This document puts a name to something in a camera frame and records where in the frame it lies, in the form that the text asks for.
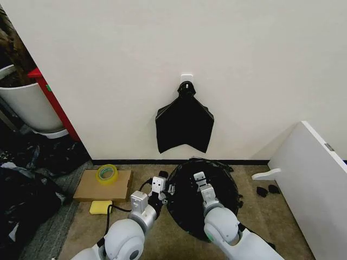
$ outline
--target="tape roll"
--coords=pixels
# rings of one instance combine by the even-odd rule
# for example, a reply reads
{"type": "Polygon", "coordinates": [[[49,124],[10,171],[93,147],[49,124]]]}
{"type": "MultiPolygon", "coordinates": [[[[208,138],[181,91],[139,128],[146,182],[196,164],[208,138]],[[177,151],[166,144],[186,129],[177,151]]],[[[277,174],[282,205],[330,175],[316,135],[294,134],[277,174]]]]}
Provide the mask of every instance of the tape roll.
{"type": "Polygon", "coordinates": [[[112,164],[102,165],[96,173],[96,178],[103,185],[114,183],[118,179],[117,168],[112,164]]]}

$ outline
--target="yellow sponge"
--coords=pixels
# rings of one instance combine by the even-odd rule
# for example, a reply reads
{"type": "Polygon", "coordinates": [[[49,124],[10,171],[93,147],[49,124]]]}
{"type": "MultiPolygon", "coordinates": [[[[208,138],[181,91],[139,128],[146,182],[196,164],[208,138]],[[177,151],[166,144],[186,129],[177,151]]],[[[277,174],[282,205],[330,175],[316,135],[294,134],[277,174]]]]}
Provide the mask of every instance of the yellow sponge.
{"type": "Polygon", "coordinates": [[[91,208],[89,209],[90,214],[105,214],[107,215],[107,208],[112,204],[111,200],[94,200],[92,201],[91,208]]]}

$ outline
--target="black baseboard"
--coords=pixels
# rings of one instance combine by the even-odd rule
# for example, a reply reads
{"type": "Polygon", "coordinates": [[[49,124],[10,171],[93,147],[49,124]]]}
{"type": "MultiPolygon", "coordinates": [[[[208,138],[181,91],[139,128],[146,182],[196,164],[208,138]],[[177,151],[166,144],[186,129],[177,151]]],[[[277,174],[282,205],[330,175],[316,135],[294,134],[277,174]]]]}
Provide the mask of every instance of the black baseboard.
{"type": "MultiPolygon", "coordinates": [[[[188,160],[144,160],[144,159],[133,159],[133,160],[93,160],[94,165],[104,164],[183,164],[188,160]]],[[[269,160],[217,160],[223,164],[228,165],[267,165],[269,160]]]]}

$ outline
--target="round trash bin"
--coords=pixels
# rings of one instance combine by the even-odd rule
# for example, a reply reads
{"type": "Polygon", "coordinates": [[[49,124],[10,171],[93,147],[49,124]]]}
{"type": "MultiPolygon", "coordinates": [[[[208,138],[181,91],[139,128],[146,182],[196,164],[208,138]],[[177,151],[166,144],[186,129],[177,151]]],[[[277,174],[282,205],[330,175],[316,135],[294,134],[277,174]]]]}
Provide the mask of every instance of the round trash bin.
{"type": "Polygon", "coordinates": [[[209,242],[204,233],[204,212],[201,192],[194,174],[204,172],[207,183],[212,184],[219,201],[236,215],[240,195],[230,172],[233,169],[218,161],[192,158],[179,165],[166,183],[175,186],[175,192],[168,199],[167,208],[175,222],[194,237],[209,242]]]}

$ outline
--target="black cable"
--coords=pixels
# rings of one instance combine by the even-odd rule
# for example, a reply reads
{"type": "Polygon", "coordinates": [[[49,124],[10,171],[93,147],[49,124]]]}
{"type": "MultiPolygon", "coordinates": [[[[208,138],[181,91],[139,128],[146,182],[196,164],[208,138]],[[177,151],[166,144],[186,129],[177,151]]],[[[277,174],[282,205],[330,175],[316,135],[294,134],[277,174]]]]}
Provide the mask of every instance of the black cable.
{"type": "Polygon", "coordinates": [[[142,188],[143,188],[146,184],[152,184],[152,181],[153,181],[153,179],[152,179],[152,178],[149,178],[147,181],[145,181],[144,183],[142,183],[142,185],[141,185],[139,191],[141,191],[142,188]]]}
{"type": "Polygon", "coordinates": [[[113,204],[109,204],[109,206],[107,207],[107,222],[106,222],[106,230],[105,230],[105,234],[107,234],[108,232],[108,228],[110,227],[110,209],[114,207],[115,209],[118,209],[120,211],[124,211],[124,212],[130,212],[131,210],[126,210],[126,209],[122,209],[121,207],[118,207],[116,205],[113,204]]]}

